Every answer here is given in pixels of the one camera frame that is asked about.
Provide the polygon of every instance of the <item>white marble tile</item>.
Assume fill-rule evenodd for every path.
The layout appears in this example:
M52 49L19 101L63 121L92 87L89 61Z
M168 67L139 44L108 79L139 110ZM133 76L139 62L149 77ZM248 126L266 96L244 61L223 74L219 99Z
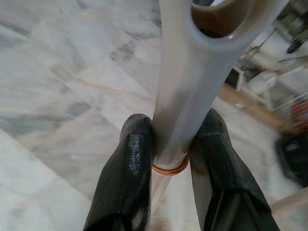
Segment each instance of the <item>white marble tile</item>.
M121 14L123 14L126 16L125 19L137 17L142 21L151 21L156 26L161 26L158 0L85 0L84 2L94 9L110 10L113 14L118 13L116 16L119 19L122 18Z
M26 55L44 69L49 69L51 66L59 63L59 59L52 49L44 47L33 40L23 42L15 46L14 50L21 55Z
M0 25L28 37L40 21L77 13L84 8L81 0L1 0Z
M0 24L0 51L9 49L25 41L25 37Z
M94 109L63 124L31 149L43 163L91 199L119 136L120 131Z
M239 111L226 121L231 138L241 137L244 142L254 146L263 156L265 165L277 161L275 143L280 134Z
M50 49L59 63L75 73L129 42L131 37L99 12L83 11L42 21L31 39Z
M284 176L278 163L268 166L268 178L268 192L275 200L283 199L301 189L299 184Z
M136 5L129 0L124 0L115 4L104 4L103 7L90 8L85 13L103 17L105 21L112 23L137 40L160 37L160 28L151 21L145 11L136 9Z
M91 108L49 70L14 49L0 52L0 76L0 128L15 138L40 140Z
M143 86L152 96L156 95L160 70L160 38L132 40L109 57Z
M119 129L28 54L44 53L28 48L0 52L0 128L91 198ZM52 64L46 57L42 64Z
M155 215L167 218L172 230L200 230L192 184L188 165L183 172L172 177L159 202Z
M52 71L118 129L133 113L153 115L154 97L110 58L76 76L61 66L54 66Z
M82 230L90 201L0 130L1 230Z

